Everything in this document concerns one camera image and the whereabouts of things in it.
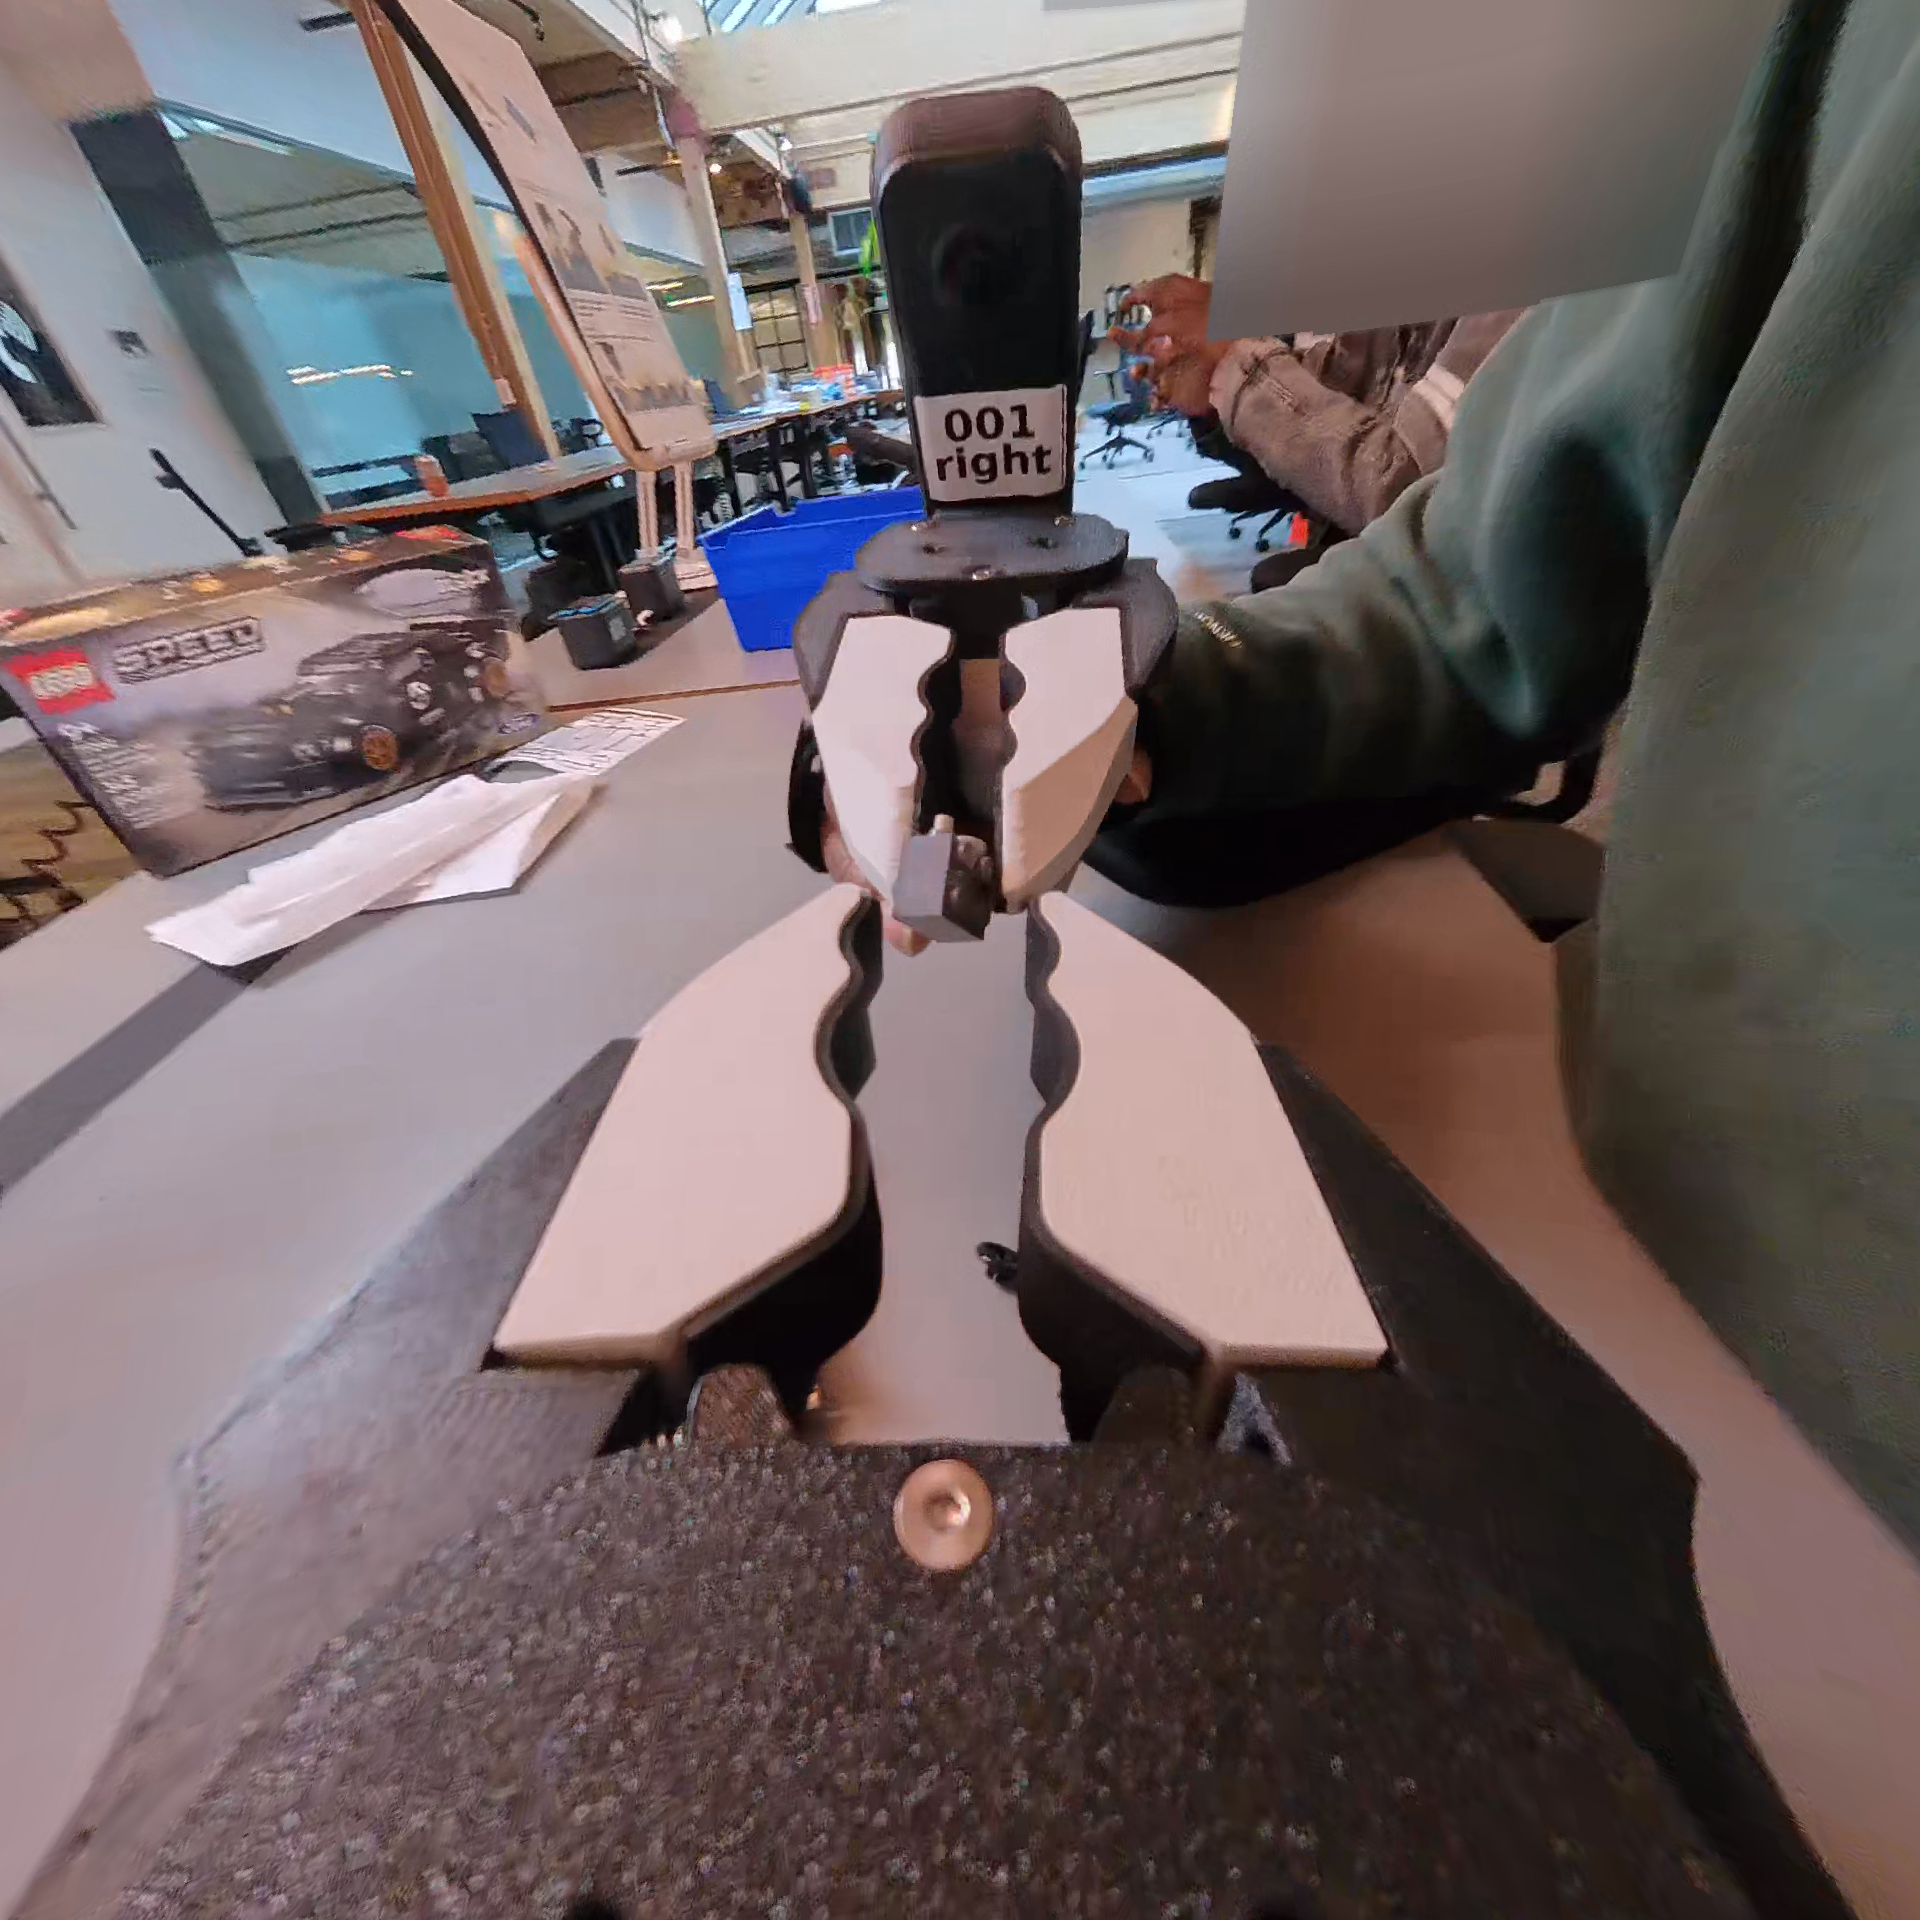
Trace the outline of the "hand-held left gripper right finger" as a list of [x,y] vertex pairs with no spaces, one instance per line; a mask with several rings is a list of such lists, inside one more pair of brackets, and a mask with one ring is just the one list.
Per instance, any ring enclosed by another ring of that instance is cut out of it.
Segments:
[[1026,909],[1042,1111],[1025,1146],[1022,1327],[1101,1422],[1138,1369],[1197,1412],[1275,1369],[1376,1372],[1387,1336],[1253,1031],[1067,895]]

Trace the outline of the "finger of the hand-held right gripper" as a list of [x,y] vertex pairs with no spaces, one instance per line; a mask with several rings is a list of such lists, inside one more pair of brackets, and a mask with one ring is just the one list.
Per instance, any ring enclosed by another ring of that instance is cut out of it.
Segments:
[[911,614],[853,614],[811,708],[827,872],[865,885],[886,904],[897,902],[904,855],[918,831],[928,679],[952,655],[947,626]]
[[1013,626],[1000,664],[1016,680],[1013,749],[998,774],[994,904],[1019,913],[1063,889],[1136,753],[1136,695],[1115,608],[1067,608]]

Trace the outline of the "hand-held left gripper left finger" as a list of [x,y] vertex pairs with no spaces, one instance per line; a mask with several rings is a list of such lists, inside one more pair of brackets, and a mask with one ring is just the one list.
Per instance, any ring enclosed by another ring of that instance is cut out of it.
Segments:
[[880,1297],[880,909],[838,881],[650,1022],[573,1169],[495,1354],[631,1366],[671,1404],[728,1365],[802,1412]]

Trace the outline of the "small grey lego piece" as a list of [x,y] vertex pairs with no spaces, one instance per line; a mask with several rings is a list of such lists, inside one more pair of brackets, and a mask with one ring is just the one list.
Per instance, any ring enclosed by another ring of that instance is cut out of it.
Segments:
[[928,944],[977,944],[1000,906],[993,847],[943,814],[904,842],[893,913]]

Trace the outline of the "person's right forearm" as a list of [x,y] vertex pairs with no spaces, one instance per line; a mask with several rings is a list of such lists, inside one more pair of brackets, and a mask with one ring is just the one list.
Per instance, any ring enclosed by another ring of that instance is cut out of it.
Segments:
[[1807,373],[1848,298],[1685,281],[1552,301],[1470,375],[1453,445],[1290,586],[1184,614],[1143,717],[1149,799],[1093,863],[1234,904],[1650,727],[1781,649],[1761,509],[1793,497]]

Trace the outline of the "lego set box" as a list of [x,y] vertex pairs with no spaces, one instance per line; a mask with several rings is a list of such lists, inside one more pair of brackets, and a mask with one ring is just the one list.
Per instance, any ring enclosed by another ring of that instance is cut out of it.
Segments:
[[5,613],[5,692],[157,877],[545,729],[491,545],[450,525]]

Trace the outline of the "blue bin with white label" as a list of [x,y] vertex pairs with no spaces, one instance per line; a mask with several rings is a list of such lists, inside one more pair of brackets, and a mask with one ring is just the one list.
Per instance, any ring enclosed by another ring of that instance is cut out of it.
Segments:
[[751,655],[791,644],[795,621],[835,572],[886,525],[921,520],[918,486],[878,486],[758,508],[703,534],[717,590]]

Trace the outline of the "printed white sheet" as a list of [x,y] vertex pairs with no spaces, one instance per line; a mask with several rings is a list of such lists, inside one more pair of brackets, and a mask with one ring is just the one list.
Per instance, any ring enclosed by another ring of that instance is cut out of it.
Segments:
[[545,776],[599,780],[682,725],[685,714],[673,710],[633,705],[586,710],[496,756],[485,780],[491,784],[527,784]]

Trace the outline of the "poster on wooden easel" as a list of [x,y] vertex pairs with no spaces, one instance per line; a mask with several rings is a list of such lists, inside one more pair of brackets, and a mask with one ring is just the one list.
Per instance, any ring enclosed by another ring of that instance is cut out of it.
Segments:
[[641,545],[663,542],[656,476],[671,472],[679,585],[717,590],[694,509],[694,468],[717,453],[709,399],[536,66],[515,36],[462,5],[373,2],[350,5],[350,13],[369,54],[394,70],[392,112],[439,101],[507,192],[521,271],[614,447],[637,472]]

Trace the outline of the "long wooden table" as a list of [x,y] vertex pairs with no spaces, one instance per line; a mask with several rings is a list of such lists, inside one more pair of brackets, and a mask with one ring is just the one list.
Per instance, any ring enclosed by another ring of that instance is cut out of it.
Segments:
[[673,464],[714,458],[722,445],[722,439],[709,439],[707,444],[643,449],[639,455],[624,455],[619,447],[602,445],[569,453],[554,462],[469,478],[465,481],[448,485],[445,494],[417,488],[352,508],[330,509],[317,516],[314,522],[327,527],[350,527],[386,520],[453,520],[462,513],[474,516],[504,512],[507,508],[521,508],[605,486],[619,476],[658,472]]

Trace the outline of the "white paper bags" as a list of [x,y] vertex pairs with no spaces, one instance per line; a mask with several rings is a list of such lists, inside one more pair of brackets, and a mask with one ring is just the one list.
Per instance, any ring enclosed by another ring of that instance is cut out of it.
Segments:
[[150,936],[205,965],[241,969],[365,913],[510,893],[595,789],[591,774],[499,784],[462,774],[256,865],[209,902],[154,921]]

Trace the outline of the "person's green sweatshirt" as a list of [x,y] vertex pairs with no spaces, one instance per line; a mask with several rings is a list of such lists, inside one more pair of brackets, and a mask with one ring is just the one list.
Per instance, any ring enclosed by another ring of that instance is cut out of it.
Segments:
[[1578,1133],[1915,1549],[1915,5],[1819,8],[1785,256],[1624,717]]

